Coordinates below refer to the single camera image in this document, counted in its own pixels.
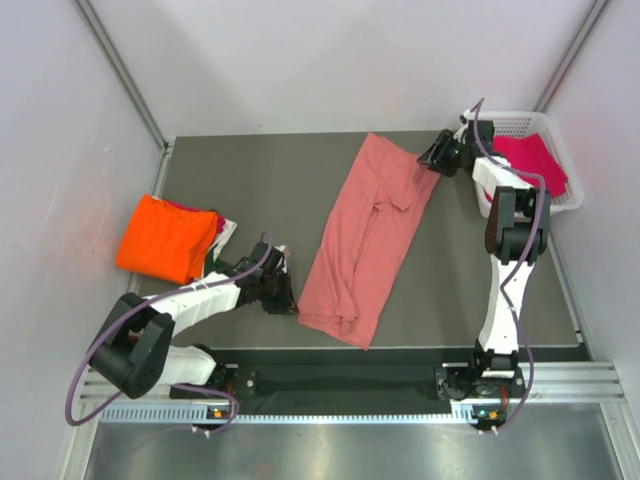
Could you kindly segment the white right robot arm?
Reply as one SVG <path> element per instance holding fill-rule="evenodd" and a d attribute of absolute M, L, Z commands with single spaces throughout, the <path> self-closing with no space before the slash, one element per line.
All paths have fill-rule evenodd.
<path fill-rule="evenodd" d="M 529 277 L 547 248 L 551 194 L 493 151 L 492 121 L 463 116 L 460 123 L 457 131 L 441 131 L 418 162 L 446 177 L 463 171 L 492 199 L 484 236 L 489 300 L 466 372 L 469 388 L 487 396 L 518 376 L 520 314 Z"/>

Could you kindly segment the orange t shirt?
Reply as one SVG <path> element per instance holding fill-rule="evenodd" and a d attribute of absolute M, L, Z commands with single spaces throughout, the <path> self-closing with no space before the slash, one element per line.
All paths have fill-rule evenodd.
<path fill-rule="evenodd" d="M 144 195 L 121 240 L 115 265 L 186 285 L 202 277 L 206 254 L 226 223 L 215 211 Z"/>

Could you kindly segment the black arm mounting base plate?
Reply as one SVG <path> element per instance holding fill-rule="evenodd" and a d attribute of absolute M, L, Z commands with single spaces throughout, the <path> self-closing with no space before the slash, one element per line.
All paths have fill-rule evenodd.
<path fill-rule="evenodd" d="M 464 368 L 433 364 L 218 365 L 202 385 L 233 395 L 245 415 L 403 415 L 449 413 L 452 401 L 503 406 L 520 379 L 471 379 Z"/>

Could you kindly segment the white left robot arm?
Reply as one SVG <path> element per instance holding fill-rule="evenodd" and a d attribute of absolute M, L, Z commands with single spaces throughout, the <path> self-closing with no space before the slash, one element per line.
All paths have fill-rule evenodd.
<path fill-rule="evenodd" d="M 226 387 L 226 367 L 204 344 L 175 347 L 179 333 L 258 302 L 268 314 L 298 311 L 286 246 L 261 241 L 235 264 L 213 263 L 202 279 L 172 292 L 122 295 L 103 323 L 88 365 L 130 399 L 157 385 L 192 385 L 205 396 Z"/>

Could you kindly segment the white t shirt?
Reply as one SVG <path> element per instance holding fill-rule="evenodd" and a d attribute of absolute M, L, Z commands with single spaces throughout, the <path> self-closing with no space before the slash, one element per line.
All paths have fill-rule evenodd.
<path fill-rule="evenodd" d="M 236 222 L 222 216 L 219 217 L 219 220 L 223 220 L 222 230 L 216 234 L 210 248 L 214 260 L 220 256 L 222 250 L 228 244 L 237 229 Z"/>

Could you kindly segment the salmon pink t shirt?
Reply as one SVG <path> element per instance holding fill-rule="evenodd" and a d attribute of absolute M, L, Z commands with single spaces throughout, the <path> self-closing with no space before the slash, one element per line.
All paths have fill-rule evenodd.
<path fill-rule="evenodd" d="M 329 214 L 299 299 L 300 324 L 368 349 L 439 174 L 370 133 Z"/>

